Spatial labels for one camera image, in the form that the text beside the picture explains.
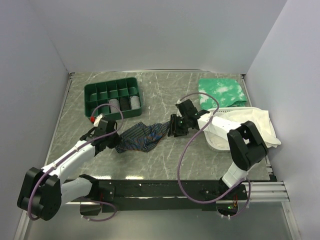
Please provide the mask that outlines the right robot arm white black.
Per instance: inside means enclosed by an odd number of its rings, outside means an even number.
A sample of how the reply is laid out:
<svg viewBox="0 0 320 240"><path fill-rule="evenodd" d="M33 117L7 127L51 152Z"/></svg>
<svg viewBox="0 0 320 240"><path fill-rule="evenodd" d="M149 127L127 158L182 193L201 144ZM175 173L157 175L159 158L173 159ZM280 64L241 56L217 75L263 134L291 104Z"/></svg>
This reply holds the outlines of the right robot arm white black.
<svg viewBox="0 0 320 240"><path fill-rule="evenodd" d="M170 116L168 136L181 137L189 129L207 132L227 140L232 164L220 178L217 193L224 199L231 199L237 192L236 186L243 182L252 167L268 154L268 148L252 121L237 123L201 110L183 116Z"/></svg>

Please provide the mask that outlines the navy striped underwear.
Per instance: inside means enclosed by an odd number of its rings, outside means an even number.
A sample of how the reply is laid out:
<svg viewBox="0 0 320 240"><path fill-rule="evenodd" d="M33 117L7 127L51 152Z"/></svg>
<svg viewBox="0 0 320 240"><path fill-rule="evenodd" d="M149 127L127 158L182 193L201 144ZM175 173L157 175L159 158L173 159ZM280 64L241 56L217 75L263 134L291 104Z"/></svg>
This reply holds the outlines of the navy striped underwear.
<svg viewBox="0 0 320 240"><path fill-rule="evenodd" d="M120 134L122 141L115 147L117 153L139 151L148 153L153 150L170 127L170 121L145 125L139 122Z"/></svg>

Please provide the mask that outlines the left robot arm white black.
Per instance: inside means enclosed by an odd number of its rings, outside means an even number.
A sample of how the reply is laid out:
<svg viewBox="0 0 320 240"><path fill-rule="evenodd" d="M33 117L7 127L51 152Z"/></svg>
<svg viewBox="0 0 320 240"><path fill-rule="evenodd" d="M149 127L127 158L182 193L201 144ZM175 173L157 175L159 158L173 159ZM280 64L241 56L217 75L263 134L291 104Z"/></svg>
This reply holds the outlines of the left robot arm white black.
<svg viewBox="0 0 320 240"><path fill-rule="evenodd" d="M98 179L87 174L72 181L67 181L67 178L82 164L120 142L115 121L93 127L60 158L42 168L32 167L26 172L17 206L25 210L32 221L48 221L62 205L78 198L104 205Z"/></svg>

